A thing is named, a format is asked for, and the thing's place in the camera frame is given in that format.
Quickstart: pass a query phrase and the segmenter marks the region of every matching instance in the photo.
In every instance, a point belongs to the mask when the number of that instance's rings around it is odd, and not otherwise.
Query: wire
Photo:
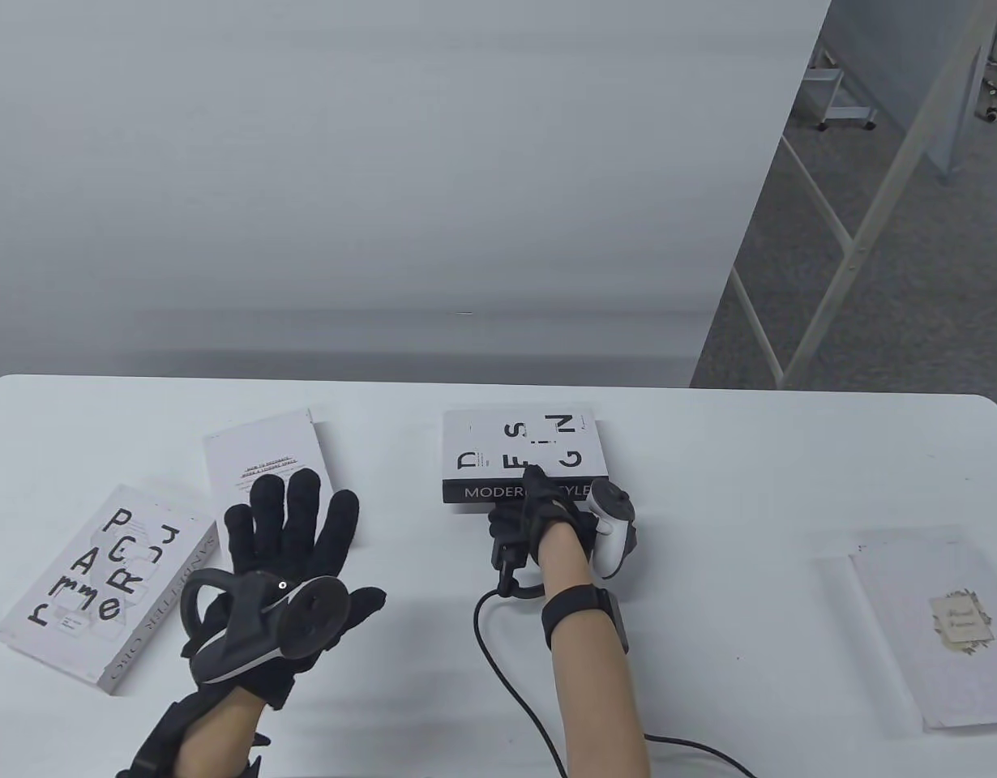
[[[666,744],[670,746],[685,746],[686,748],[695,748],[698,751],[709,753],[712,756],[717,756],[719,759],[722,760],[722,762],[732,764],[733,767],[736,767],[737,770],[741,771],[743,775],[747,776],[747,778],[757,778],[757,776],[754,773],[751,773],[751,771],[747,770],[747,768],[744,767],[742,764],[736,762],[736,759],[733,759],[732,756],[728,756],[727,754],[721,753],[721,751],[718,750],[717,748],[711,748],[710,746],[706,746],[703,744],[703,742],[684,741],[680,737],[664,737],[661,736],[660,734],[644,734],[643,737],[650,742],[666,742]]]
[[[567,778],[567,771],[564,767],[563,760],[560,759],[560,753],[557,752],[557,747],[553,745],[553,740],[551,740],[550,734],[547,733],[546,726],[542,724],[538,716],[535,715],[535,711],[531,710],[531,705],[528,705],[524,701],[524,697],[521,697],[520,694],[517,693],[517,690],[513,688],[513,685],[510,684],[505,675],[503,675],[502,670],[499,670],[499,665],[495,663],[494,657],[491,655],[491,652],[488,651],[488,647],[484,644],[484,638],[481,637],[481,608],[484,607],[484,604],[490,600],[491,597],[497,596],[498,594],[498,589],[492,589],[491,592],[485,593],[480,600],[477,600],[477,607],[473,608],[473,637],[477,638],[477,647],[481,649],[484,659],[488,660],[488,664],[491,666],[491,669],[494,671],[496,677],[498,677],[499,681],[502,682],[502,685],[506,687],[506,691],[510,693],[510,696],[512,696],[513,699],[520,704],[520,707],[524,709],[525,714],[528,714],[528,718],[531,719],[532,723],[535,725],[535,729],[538,730],[538,733],[542,736],[542,740],[546,741],[546,747],[550,749],[550,755],[553,756],[553,762],[555,763],[555,766],[557,766],[560,778]],[[717,758],[721,759],[722,762],[732,764],[733,767],[736,767],[737,770],[739,770],[743,775],[746,775],[747,778],[757,778],[754,773],[747,770],[746,767],[737,762],[736,759],[733,759],[732,756],[722,753],[717,748],[706,746],[703,742],[687,741],[680,737],[664,737],[660,734],[644,734],[643,738],[644,740],[648,740],[650,742],[664,742],[666,745],[670,746],[683,746],[685,748],[703,751],[704,753],[708,753],[712,756],[717,756]]]
[[[538,716],[535,715],[535,711],[531,710],[531,705],[528,705],[524,701],[524,697],[521,697],[517,693],[517,690],[513,688],[513,685],[507,681],[505,675],[503,675],[502,670],[499,670],[499,665],[495,663],[494,658],[491,656],[491,652],[488,651],[488,647],[484,645],[484,638],[481,637],[481,608],[484,604],[491,599],[491,597],[498,596],[499,590],[492,589],[491,592],[484,594],[480,600],[477,600],[477,607],[473,608],[473,637],[477,638],[477,646],[480,646],[481,653],[484,655],[484,659],[488,660],[488,664],[491,665],[491,669],[494,670],[496,677],[502,682],[502,685],[506,687],[506,691],[510,693],[520,707],[524,709],[525,714],[528,714],[528,718],[535,725],[535,729],[538,730],[542,740],[546,741],[546,747],[550,749],[550,755],[553,756],[553,762],[557,766],[557,771],[560,773],[560,778],[567,778],[567,770],[563,766],[563,760],[560,759],[560,752],[557,751],[557,747],[553,745],[553,738],[550,734],[546,732],[546,726],[540,722]]]

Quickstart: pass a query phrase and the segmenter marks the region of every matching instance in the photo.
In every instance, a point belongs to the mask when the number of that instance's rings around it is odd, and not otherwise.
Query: wristband
[[[550,651],[553,651],[553,632],[560,622],[572,613],[592,610],[602,611],[610,616],[618,640],[621,641],[621,648],[628,653],[628,637],[625,635],[624,623],[621,622],[621,609],[616,597],[606,589],[599,589],[591,584],[564,589],[542,608],[542,629],[546,630],[546,645]]]

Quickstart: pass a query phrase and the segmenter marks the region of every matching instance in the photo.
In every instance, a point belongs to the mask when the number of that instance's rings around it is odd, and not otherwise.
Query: black glove
[[[586,557],[596,544],[596,516],[579,511],[538,464],[524,468],[524,500],[501,502],[488,514],[489,532],[503,544],[524,544],[538,561],[538,547],[554,522],[572,526]]]
[[[229,555],[236,575],[266,571],[291,584],[299,584],[318,575],[340,574],[357,529],[358,497],[346,489],[332,496],[322,532],[315,541],[320,486],[318,475],[307,469],[290,477],[289,490],[277,475],[262,475],[254,481],[250,505],[233,505],[225,512]],[[386,599],[387,594],[375,587],[351,592],[347,620],[322,651],[329,651],[347,630],[379,611]],[[220,594],[210,604],[203,616],[202,634],[185,644],[183,656],[193,656],[199,646],[228,625],[231,606],[229,594]],[[293,688],[295,675],[310,670],[320,653],[301,660],[270,660],[238,675],[234,685],[242,686],[279,710]]]

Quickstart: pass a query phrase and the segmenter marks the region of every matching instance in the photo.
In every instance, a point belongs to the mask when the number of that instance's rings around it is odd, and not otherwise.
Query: gray carpet
[[[969,392],[997,403],[997,123],[974,122],[963,170],[914,174],[799,388]],[[901,142],[796,118],[788,140],[851,233]],[[736,267],[786,365],[840,262],[840,249],[780,150]],[[731,289],[722,295],[692,386],[772,388]]]

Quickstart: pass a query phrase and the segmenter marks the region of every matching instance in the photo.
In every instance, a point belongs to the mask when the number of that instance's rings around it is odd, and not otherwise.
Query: book cover
[[[321,478],[323,505],[332,496],[322,448],[307,408],[209,434],[203,439],[203,452],[218,515],[233,505],[249,502],[250,487],[265,473],[275,473],[287,481],[296,471],[310,468]]]
[[[216,548],[210,516],[120,485],[2,620],[0,641],[113,692]]]
[[[997,724],[997,578],[961,538],[851,555],[928,729]]]
[[[596,420],[587,408],[554,404],[447,411],[442,438],[444,502],[521,498],[527,464],[539,464],[576,501],[588,497],[594,478],[607,474]]]

